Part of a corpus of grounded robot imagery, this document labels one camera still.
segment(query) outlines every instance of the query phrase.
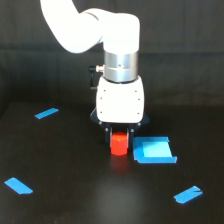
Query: blue tape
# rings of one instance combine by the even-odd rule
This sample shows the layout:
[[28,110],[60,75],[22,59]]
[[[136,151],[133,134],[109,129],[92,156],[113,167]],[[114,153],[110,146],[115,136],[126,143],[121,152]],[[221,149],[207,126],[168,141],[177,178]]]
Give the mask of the blue tape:
[[134,138],[134,160],[139,163],[176,163],[177,157],[172,157],[168,142],[168,137]]
[[41,118],[43,118],[43,117],[49,116],[49,115],[51,115],[51,114],[54,114],[54,113],[56,113],[56,112],[58,112],[58,109],[51,108],[51,109],[49,109],[49,110],[46,110],[46,111],[44,111],[44,112],[42,112],[42,113],[39,113],[39,114],[35,115],[35,117],[38,118],[38,119],[41,119]]
[[33,192],[29,187],[14,177],[5,181],[5,184],[18,194],[31,194]]
[[168,142],[142,142],[145,157],[172,157]]
[[140,142],[169,142],[168,137],[135,137],[134,141]]
[[140,157],[139,163],[176,163],[177,157]]
[[176,196],[174,196],[174,198],[178,203],[184,204],[192,200],[193,198],[198,197],[201,194],[202,194],[201,189],[196,186],[193,186],[187,189],[186,191],[177,194]]

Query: black table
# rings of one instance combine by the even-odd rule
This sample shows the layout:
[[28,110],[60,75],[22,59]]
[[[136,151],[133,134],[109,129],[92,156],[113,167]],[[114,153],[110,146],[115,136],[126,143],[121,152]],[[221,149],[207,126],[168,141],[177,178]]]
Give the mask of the black table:
[[[59,112],[38,120],[35,114]],[[177,164],[111,156],[89,120],[94,105],[12,103],[0,121],[0,223],[223,223],[224,108],[146,107],[151,123],[136,136],[168,136]],[[18,195],[4,182],[33,190]],[[197,186],[203,195],[178,204]]]

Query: red cube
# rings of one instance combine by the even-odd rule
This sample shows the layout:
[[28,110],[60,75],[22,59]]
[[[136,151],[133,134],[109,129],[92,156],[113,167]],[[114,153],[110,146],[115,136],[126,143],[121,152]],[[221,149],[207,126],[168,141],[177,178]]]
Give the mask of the red cube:
[[126,155],[128,152],[127,134],[115,132],[111,137],[111,154],[116,156]]

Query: blue square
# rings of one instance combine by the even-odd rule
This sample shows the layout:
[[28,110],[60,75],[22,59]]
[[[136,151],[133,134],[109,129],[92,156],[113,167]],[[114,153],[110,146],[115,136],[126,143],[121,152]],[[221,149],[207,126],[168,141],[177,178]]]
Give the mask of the blue square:
[[142,142],[145,157],[172,157],[168,142]]

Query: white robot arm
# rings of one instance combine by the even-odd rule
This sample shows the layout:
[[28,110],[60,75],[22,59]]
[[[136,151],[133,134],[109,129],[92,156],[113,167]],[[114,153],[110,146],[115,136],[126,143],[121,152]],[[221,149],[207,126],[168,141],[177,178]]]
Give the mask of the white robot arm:
[[143,85],[138,76],[139,19],[101,9],[79,13],[72,0],[40,2],[47,24],[67,51],[78,54],[103,43],[104,65],[96,67],[103,75],[91,116],[96,115],[96,122],[105,131],[111,131],[112,123],[128,124],[129,138],[133,137],[134,131],[147,123]]
[[71,53],[85,52],[101,42],[104,50],[113,54],[131,54],[139,50],[140,25],[134,15],[101,9],[79,13],[72,0],[40,2],[54,36]]

